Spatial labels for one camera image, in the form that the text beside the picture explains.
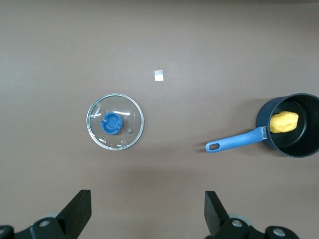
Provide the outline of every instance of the lid knob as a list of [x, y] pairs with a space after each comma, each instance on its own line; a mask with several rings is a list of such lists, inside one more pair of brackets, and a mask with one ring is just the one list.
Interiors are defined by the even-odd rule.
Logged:
[[101, 122], [102, 130], [107, 134], [116, 134], [121, 130], [122, 119], [116, 113], [107, 113]]

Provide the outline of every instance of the gray table surface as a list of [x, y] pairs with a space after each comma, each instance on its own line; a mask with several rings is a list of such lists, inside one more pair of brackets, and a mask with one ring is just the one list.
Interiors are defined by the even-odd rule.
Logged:
[[[260, 231], [318, 238], [319, 154], [204, 151], [253, 129], [271, 98], [319, 96], [318, 65], [315, 1], [1, 1], [0, 225], [22, 230], [91, 189], [81, 239], [203, 239], [214, 190]], [[146, 120], [123, 151], [86, 129], [109, 93]]]

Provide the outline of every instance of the blue pot handle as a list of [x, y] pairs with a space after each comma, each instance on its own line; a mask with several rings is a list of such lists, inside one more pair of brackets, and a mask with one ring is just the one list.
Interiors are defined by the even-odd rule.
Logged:
[[251, 143], [257, 143], [263, 141], [264, 138], [265, 136], [263, 135], [262, 128], [258, 127], [244, 134], [209, 142], [206, 144], [206, 151], [208, 153], [216, 153]]

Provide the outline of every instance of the glass lid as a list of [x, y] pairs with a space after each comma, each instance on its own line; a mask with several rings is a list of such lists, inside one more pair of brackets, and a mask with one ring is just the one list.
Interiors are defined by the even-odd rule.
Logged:
[[98, 145], [109, 150], [123, 150], [131, 147], [142, 135], [144, 116], [130, 97], [108, 94], [90, 107], [86, 125]]

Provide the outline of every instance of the handle hole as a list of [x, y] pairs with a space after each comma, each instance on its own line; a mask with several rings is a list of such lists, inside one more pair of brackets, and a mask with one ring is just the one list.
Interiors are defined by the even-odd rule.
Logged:
[[215, 150], [215, 149], [219, 149], [220, 145], [219, 143], [215, 143], [209, 146], [209, 150]]

